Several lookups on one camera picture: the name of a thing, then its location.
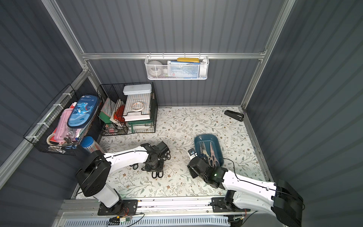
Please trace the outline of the yellow case in basket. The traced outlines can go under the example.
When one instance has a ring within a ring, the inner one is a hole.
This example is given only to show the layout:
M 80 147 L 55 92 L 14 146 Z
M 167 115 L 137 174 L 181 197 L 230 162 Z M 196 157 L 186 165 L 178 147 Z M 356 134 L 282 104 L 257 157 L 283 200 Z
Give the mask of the yellow case in basket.
M 190 63 L 199 63 L 199 59 L 198 58 L 178 58 L 177 59 L 178 62 L 190 62 Z

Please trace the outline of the pink handled scissors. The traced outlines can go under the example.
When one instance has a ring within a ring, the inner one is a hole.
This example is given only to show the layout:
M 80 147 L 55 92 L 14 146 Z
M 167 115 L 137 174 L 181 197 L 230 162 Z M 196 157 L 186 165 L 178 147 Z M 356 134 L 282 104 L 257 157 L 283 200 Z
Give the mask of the pink handled scissors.
M 219 163 L 218 159 L 216 158 L 213 144 L 211 142 L 209 143 L 209 150 L 210 150 L 209 164 L 212 167 L 220 166 L 220 163 Z

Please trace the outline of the blue handled scissors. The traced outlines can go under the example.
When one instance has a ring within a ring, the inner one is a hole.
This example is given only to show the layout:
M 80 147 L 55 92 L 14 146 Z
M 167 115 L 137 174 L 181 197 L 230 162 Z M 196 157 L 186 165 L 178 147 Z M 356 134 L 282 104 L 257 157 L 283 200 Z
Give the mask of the blue handled scissors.
M 210 157 L 210 155 L 209 155 L 209 154 L 208 154 L 208 152 L 207 152 L 205 142 L 204 142 L 204 149 L 203 149 L 203 153 L 201 153 L 201 154 L 202 154 L 202 156 L 204 157 L 204 159 L 206 160 L 206 162 L 209 164 L 209 157 Z

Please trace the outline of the floral table mat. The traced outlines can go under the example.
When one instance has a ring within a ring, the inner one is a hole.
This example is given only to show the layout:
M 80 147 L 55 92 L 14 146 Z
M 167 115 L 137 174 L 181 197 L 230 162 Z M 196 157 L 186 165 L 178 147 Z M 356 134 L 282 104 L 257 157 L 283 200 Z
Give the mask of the floral table mat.
M 110 175 L 107 183 L 123 198 L 224 195 L 225 191 L 210 187 L 200 178 L 192 178 L 188 171 L 188 150 L 194 147 L 195 137 L 202 134 L 218 138 L 227 169 L 265 180 L 245 124 L 226 116 L 223 107 L 200 107 L 160 108 L 154 133 L 103 137 L 100 145 L 109 153 L 160 142 L 171 151 L 162 178 L 154 179 L 141 169 L 125 167 Z

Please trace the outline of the small black scissors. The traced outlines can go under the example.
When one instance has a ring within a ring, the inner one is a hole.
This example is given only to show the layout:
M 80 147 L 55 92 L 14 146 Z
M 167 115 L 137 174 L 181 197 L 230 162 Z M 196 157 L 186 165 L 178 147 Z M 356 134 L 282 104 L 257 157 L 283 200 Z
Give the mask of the small black scissors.
M 136 163 L 136 164 L 130 165 L 130 167 L 132 167 L 133 170 L 137 170 L 139 168 L 139 164 Z

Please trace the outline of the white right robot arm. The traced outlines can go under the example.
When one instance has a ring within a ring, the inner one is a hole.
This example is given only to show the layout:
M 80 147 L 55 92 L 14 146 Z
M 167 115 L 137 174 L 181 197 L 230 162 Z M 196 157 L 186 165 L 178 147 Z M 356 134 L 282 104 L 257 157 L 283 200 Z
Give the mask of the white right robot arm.
M 193 178 L 227 191 L 224 203 L 229 211 L 251 209 L 270 214 L 288 227 L 302 226 L 303 198 L 288 182 L 244 177 L 224 167 L 212 167 L 198 156 L 191 157 L 187 167 Z

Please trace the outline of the white tape roll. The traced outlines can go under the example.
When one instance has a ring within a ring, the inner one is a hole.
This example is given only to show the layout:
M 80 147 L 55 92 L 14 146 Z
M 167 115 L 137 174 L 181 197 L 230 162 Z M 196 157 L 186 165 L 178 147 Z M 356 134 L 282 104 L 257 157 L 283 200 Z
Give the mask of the white tape roll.
M 163 73 L 163 64 L 159 61 L 149 61 L 146 64 L 148 75 L 151 77 L 157 77 Z

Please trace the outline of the yellow handled scissors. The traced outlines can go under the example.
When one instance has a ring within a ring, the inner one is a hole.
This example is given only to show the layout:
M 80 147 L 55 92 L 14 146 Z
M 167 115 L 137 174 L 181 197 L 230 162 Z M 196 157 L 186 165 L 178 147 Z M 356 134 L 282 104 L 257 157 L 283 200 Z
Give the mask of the yellow handled scissors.
M 203 142 L 203 139 L 200 136 L 198 136 L 198 144 L 199 144 L 199 151 L 200 151 L 200 153 L 203 153 L 204 142 Z

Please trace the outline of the teal storage box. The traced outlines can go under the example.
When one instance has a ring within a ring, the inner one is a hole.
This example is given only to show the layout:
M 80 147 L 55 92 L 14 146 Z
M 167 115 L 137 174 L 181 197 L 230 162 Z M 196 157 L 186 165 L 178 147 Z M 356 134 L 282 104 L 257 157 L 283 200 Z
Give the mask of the teal storage box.
M 202 134 L 194 139 L 195 151 L 212 167 L 222 167 L 224 158 L 218 138 L 213 134 Z

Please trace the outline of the blue dinosaur pencil case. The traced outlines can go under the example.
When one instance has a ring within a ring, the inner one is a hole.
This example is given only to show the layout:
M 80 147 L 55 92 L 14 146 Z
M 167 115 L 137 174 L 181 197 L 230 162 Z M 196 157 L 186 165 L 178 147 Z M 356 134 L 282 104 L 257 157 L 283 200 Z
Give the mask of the blue dinosaur pencil case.
M 73 108 L 67 126 L 73 129 L 84 128 L 94 117 L 100 99 L 94 95 L 83 95 Z

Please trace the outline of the black stapler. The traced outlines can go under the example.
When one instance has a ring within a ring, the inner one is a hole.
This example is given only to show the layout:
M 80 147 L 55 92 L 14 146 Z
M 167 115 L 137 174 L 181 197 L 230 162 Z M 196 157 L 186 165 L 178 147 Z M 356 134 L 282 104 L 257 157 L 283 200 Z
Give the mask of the black stapler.
M 231 111 L 231 110 L 225 110 L 224 114 L 226 116 L 229 116 L 229 117 L 239 121 L 239 122 L 244 121 L 244 114 L 242 114 L 242 113 Z

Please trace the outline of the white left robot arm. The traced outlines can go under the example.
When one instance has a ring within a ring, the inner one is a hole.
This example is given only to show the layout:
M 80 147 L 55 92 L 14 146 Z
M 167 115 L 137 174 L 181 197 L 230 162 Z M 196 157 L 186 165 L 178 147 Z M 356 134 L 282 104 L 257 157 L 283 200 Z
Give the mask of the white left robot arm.
M 144 143 L 136 148 L 116 153 L 102 153 L 96 150 L 76 173 L 76 179 L 84 196 L 94 197 L 100 201 L 99 216 L 135 215 L 138 202 L 123 201 L 116 190 L 107 184 L 109 175 L 126 166 L 132 166 L 136 170 L 139 164 L 143 163 L 145 166 L 142 171 L 151 173 L 154 179 L 162 178 L 164 162 L 170 158 L 170 150 L 164 142 L 156 146 Z

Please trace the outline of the pink pencil case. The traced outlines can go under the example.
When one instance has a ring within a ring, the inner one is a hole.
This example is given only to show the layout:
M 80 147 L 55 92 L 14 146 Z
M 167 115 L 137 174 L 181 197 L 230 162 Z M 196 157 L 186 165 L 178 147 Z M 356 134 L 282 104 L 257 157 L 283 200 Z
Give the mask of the pink pencil case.
M 70 143 L 75 138 L 75 130 L 68 127 L 68 120 L 72 112 L 72 108 L 67 108 L 62 112 L 60 116 L 60 120 L 58 122 L 54 135 L 54 140 L 58 142 L 59 145 Z

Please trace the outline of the colored pencil tube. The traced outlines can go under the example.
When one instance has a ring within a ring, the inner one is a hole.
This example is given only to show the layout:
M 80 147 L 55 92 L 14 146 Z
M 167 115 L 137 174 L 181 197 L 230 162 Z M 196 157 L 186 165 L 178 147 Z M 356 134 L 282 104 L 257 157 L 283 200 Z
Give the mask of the colored pencil tube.
M 103 148 L 91 136 L 84 137 L 80 145 L 82 148 L 84 148 L 90 153 L 93 153 L 98 150 L 101 151 L 102 153 L 105 153 Z

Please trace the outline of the white plastic box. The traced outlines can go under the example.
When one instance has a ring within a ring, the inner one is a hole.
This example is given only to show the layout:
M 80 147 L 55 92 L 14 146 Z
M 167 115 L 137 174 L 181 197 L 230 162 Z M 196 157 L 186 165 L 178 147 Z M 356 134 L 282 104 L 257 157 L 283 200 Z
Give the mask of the white plastic box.
M 127 85 L 123 88 L 123 93 L 126 96 L 149 94 L 151 92 L 152 92 L 151 84 Z

